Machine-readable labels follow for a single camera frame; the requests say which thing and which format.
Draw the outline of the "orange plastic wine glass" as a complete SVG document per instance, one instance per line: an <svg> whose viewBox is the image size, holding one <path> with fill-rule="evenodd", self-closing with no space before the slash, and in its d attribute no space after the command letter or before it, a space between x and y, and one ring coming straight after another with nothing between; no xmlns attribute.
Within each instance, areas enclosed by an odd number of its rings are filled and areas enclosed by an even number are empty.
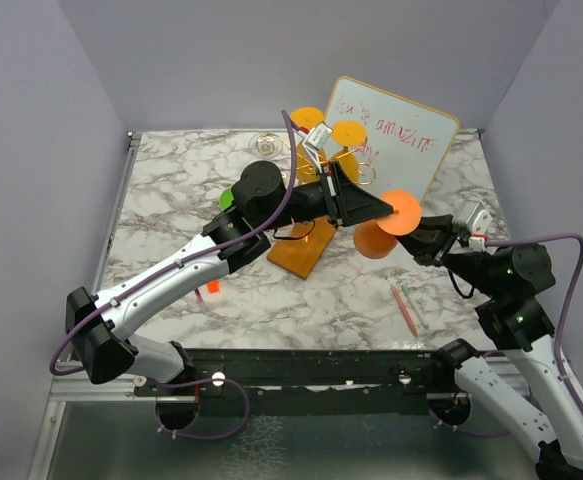
<svg viewBox="0 0 583 480"><path fill-rule="evenodd" d="M387 191L380 199L389 204L393 212L360 224L353 236L357 252L369 259L386 257L397 246L397 238L414 232L422 218L418 199L407 191Z"/></svg>

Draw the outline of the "yellow plastic wine glass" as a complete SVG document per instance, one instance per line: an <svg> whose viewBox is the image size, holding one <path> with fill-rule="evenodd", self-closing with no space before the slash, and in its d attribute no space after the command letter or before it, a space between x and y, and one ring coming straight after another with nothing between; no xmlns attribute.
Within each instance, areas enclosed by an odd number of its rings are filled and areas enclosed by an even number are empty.
<svg viewBox="0 0 583 480"><path fill-rule="evenodd" d="M332 125L331 139L341 149L329 158L330 163L338 163L347 177L359 182L359 162L354 151L367 139L364 126L354 120L340 120Z"/></svg>
<svg viewBox="0 0 583 480"><path fill-rule="evenodd" d="M321 164L326 162L326 153L324 144L330 134L330 130L324 122L325 116L321 110L316 107L301 107L293 111L290 115L291 120L304 132L311 132L318 128L322 148L318 151L318 158ZM315 164L312 162L312 156L307 155L303 143L298 141L296 144L296 177L301 184L313 183L317 180Z"/></svg>

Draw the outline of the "yellow plastic wine glass front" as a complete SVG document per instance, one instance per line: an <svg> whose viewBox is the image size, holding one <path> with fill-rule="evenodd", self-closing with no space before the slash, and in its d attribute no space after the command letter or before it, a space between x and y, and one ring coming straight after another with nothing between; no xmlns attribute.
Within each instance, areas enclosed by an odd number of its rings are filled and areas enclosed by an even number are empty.
<svg viewBox="0 0 583 480"><path fill-rule="evenodd" d="M331 139L341 149L329 158L330 163L338 163L347 177L359 182L359 162L354 151L367 139L364 126L354 120L340 120L332 125Z"/></svg>

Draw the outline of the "clear wine glass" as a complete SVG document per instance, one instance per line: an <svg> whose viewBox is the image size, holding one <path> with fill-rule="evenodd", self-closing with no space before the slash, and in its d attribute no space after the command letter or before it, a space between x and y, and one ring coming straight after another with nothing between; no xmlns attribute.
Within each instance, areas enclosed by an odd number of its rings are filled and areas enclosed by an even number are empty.
<svg viewBox="0 0 583 480"><path fill-rule="evenodd" d="M248 150L258 159L271 159L283 150L283 142L275 133L259 132L249 140Z"/></svg>

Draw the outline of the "green plastic wine glass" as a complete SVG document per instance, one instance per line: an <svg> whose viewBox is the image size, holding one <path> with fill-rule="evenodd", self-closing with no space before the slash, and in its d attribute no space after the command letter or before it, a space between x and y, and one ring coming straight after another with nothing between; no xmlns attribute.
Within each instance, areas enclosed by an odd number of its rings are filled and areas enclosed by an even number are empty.
<svg viewBox="0 0 583 480"><path fill-rule="evenodd" d="M232 206L234 202L234 196L231 188L228 188L222 192L219 198L219 206L222 211L227 210Z"/></svg>

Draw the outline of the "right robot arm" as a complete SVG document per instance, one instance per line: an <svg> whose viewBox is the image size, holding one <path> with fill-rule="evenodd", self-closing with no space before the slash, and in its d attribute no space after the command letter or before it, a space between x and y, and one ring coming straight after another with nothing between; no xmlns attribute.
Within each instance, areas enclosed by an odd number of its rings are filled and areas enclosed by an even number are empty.
<svg viewBox="0 0 583 480"><path fill-rule="evenodd" d="M457 339L439 348L430 367L440 390L457 386L481 403L525 449L541 479L583 479L583 388L565 358L564 324L537 300L555 284L546 238L488 240L452 216L424 217L398 239L422 266L443 267L487 301L479 324L526 381L527 400L502 380L483 354Z"/></svg>

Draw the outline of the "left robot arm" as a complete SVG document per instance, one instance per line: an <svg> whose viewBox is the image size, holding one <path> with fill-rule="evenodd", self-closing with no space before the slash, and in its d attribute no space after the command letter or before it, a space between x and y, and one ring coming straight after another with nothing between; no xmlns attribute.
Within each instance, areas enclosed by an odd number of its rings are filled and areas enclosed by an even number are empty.
<svg viewBox="0 0 583 480"><path fill-rule="evenodd" d="M177 395L191 385L193 363L179 343L138 335L154 315L199 287L249 265L270 247L266 233L325 218L353 226L389 216L390 204L353 183L335 165L314 183L287 188L270 161L248 165L232 186L231 205L184 247L124 284L67 297L66 328L89 380L104 384L122 374L157 381Z"/></svg>

